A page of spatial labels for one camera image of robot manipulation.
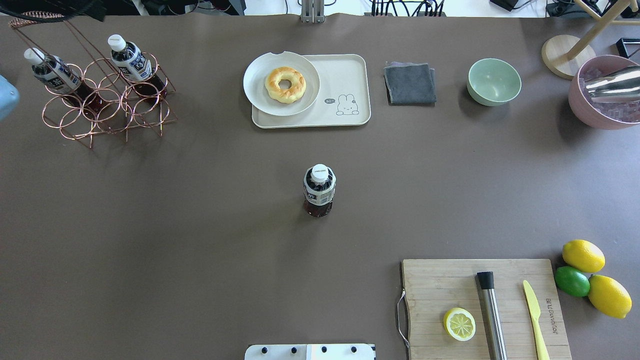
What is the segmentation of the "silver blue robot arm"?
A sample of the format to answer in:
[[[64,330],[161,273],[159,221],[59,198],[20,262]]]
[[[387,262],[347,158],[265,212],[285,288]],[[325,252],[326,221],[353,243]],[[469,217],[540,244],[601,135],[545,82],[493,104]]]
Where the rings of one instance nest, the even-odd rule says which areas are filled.
[[[4,120],[18,106],[20,93],[4,76],[0,75],[0,120]]]

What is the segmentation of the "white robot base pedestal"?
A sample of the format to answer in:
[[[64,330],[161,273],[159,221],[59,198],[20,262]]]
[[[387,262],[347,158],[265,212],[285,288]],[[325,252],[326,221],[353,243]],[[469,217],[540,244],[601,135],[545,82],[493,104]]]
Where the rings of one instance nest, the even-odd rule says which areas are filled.
[[[375,360],[377,351],[368,343],[254,344],[245,360]]]

